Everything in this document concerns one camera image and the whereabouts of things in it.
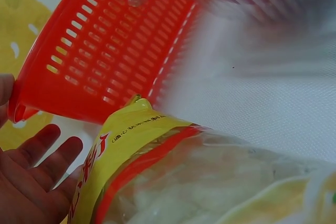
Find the red stripe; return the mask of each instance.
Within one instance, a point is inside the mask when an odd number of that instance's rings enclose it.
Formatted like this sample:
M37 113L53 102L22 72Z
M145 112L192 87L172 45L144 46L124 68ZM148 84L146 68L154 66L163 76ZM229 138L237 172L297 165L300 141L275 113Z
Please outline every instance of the red stripe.
M173 148L176 147L182 140L187 137L194 136L199 130L189 126L185 128L181 133L175 134L169 137L163 144L156 147L155 149L141 155L139 158L134 160L129 166L127 166L107 189L103 196L101 203L99 204L96 212L95 223L102 224L110 204L116 195L116 193L128 182L130 182L134 177L138 176L147 168L151 167L161 159L163 159Z

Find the hand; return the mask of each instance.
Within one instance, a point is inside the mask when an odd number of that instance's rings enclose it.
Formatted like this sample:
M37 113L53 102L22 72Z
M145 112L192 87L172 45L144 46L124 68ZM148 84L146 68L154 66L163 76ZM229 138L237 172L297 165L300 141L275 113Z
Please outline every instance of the hand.
M13 76L0 74L0 126L7 121L6 104L13 83ZM0 149L1 224L54 224L66 217L79 169L56 189L53 188L81 152L81 140L77 137L69 138L40 165L34 167L59 136L60 129L56 125L48 125L18 149Z

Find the red plastic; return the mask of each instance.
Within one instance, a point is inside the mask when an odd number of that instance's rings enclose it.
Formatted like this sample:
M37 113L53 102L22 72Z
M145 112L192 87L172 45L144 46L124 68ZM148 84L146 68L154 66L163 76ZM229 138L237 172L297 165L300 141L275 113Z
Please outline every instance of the red plastic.
M136 93L155 101L197 13L194 0L62 0L18 76L9 118L41 110L102 124Z

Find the yellow circle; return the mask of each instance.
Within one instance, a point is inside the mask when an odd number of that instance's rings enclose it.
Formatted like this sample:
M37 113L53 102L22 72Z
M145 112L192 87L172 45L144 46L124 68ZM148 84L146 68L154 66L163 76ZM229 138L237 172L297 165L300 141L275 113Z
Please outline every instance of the yellow circle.
M0 10L0 73L17 77L51 11L37 0L0 0ZM0 131L0 147L16 148L52 119L52 115L40 113L17 125L7 122Z

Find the plastic bag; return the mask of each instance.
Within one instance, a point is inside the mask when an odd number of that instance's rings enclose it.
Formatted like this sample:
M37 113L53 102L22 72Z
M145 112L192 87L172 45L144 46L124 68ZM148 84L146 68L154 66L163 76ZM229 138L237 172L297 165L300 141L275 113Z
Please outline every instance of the plastic bag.
M112 114L78 181L69 223L329 224L336 170L152 110Z

